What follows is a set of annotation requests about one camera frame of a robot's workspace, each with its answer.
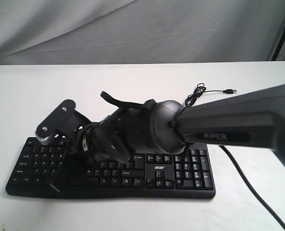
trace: black cable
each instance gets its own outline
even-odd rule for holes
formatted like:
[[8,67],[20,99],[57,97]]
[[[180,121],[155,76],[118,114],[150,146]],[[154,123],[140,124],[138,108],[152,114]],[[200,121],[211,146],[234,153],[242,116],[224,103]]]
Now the black cable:
[[234,94],[236,93],[237,91],[236,90],[233,90],[233,89],[226,89],[226,90],[207,90],[207,88],[205,87],[205,84],[204,83],[199,83],[197,86],[196,86],[196,89],[194,90],[194,92],[189,95],[186,99],[185,99],[185,106],[186,107],[191,107],[194,105],[194,103],[196,102],[196,100],[202,96],[203,93],[205,92],[223,92],[223,93],[226,93],[226,94]]
[[253,188],[253,186],[249,183],[248,179],[244,175],[243,171],[241,170],[240,166],[238,165],[237,161],[233,157],[233,155],[229,152],[229,150],[223,146],[219,145],[219,147],[228,155],[230,160],[232,161],[233,165],[237,169],[238,173],[240,174],[242,180],[248,187],[248,189],[252,192],[252,194],[257,198],[257,200],[266,208],[266,210],[274,217],[274,219],[282,226],[282,228],[285,230],[285,223],[280,219],[280,217],[271,209],[271,207],[259,196],[259,194],[256,192],[256,190]]

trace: white tabletop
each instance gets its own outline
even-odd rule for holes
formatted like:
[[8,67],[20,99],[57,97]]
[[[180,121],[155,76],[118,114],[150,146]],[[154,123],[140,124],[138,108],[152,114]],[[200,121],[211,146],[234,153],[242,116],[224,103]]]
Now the white tabletop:
[[[212,200],[52,200],[9,196],[5,185],[29,136],[64,99],[93,121],[116,108],[101,97],[183,102],[204,82],[238,94],[285,83],[285,62],[154,65],[0,66],[0,230],[269,230],[281,227],[251,194],[226,154],[209,145]],[[231,97],[205,93],[197,104]],[[265,149],[229,147],[245,175],[285,222],[285,168]]]

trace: black keyboard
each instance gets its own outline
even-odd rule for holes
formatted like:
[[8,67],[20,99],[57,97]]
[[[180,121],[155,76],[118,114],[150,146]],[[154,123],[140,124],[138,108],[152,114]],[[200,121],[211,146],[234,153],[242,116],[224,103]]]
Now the black keyboard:
[[82,169],[80,178],[57,192],[49,183],[59,174],[67,140],[42,146],[27,139],[6,185],[10,195],[39,198],[115,197],[213,198],[215,186],[207,146],[186,155],[135,154],[127,163],[105,161]]

